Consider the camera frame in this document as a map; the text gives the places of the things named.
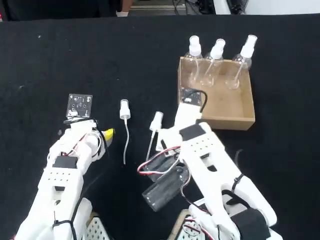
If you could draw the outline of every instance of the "circuit board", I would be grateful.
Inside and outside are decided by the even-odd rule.
[[[202,105],[201,92],[192,93],[194,90],[196,90],[196,89],[181,87],[180,100],[184,99],[185,103],[196,105],[196,106],[201,106]]]
[[[69,94],[67,118],[90,118],[92,95]]]

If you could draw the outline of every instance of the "spray nozzle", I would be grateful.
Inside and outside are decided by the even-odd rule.
[[[255,45],[257,42],[257,36],[248,35],[245,44],[242,47],[240,55],[244,58],[250,59],[255,51]]]
[[[219,38],[215,41],[215,45],[212,47],[210,56],[213,59],[220,59],[222,54],[224,53],[224,47],[226,45],[226,41],[222,38]]]
[[[192,56],[197,57],[201,54],[201,45],[198,36],[191,36],[189,39],[189,52]]]
[[[246,42],[245,42],[245,46],[247,47],[251,47],[251,48],[254,48],[255,45],[256,45],[256,41],[257,41],[257,36],[255,35],[248,35],[248,38],[246,39]]]

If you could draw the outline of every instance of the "floor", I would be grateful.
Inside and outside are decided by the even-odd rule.
[[[129,16],[199,15],[197,6],[184,0],[140,0],[133,4]]]

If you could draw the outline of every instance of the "robotic arm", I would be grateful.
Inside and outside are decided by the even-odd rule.
[[[237,168],[210,126],[205,122],[196,123],[201,118],[200,106],[192,104],[196,101],[190,97],[196,92],[194,90],[182,99],[174,126],[159,131],[156,147],[157,151],[166,152],[165,148],[180,146],[178,158],[190,174],[181,189],[192,176],[203,195],[203,199],[189,207],[193,221],[214,240],[282,240],[269,228],[277,222],[273,208],[254,183]],[[156,189],[165,178],[162,174],[153,184],[156,187],[150,188]]]
[[[53,144],[28,216],[14,240],[80,240],[92,212],[82,198],[83,175],[111,144],[114,130],[101,132],[88,117],[69,118],[70,128]]]
[[[191,205],[189,211],[195,221],[216,240],[282,240],[268,228],[277,222],[275,211],[236,167],[209,125],[191,125],[182,129],[180,135],[180,159],[203,194],[202,203],[210,213]],[[216,171],[208,170],[210,166]],[[245,208],[240,203],[229,204],[234,197]]]

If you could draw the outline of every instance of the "white wire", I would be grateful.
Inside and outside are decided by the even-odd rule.
[[[123,150],[123,164],[126,165],[126,152],[127,152],[127,147],[128,147],[128,143],[129,143],[129,129],[128,129],[128,123],[127,123],[127,119],[124,119],[124,125],[125,125],[125,130],[126,130],[126,142],[125,142],[125,146],[124,146],[124,150]]]
[[[170,172],[171,169],[173,169],[177,164],[179,163],[179,157],[177,160],[166,170],[166,171],[140,171],[140,174],[161,174],[165,175],[168,172]]]
[[[146,153],[145,161],[148,161],[148,160],[149,160],[149,155],[150,155],[150,151],[151,151],[151,146],[152,146],[152,143],[153,143],[153,141],[154,141],[155,134],[156,134],[156,132],[155,132],[155,131],[152,131],[152,135],[151,135],[150,143],[149,143],[149,148],[148,148],[148,152]]]
[[[97,137],[97,139],[98,139],[98,142],[99,142],[98,147],[97,147],[96,151],[94,152],[94,154],[92,154],[92,156],[95,156],[95,155],[99,152],[99,149],[100,149],[100,147],[101,147],[101,144],[102,144],[103,139],[101,139],[102,136],[101,136],[100,134],[97,134],[97,133],[94,132],[94,131],[87,133],[87,136],[88,136],[88,135],[95,135],[95,136]]]

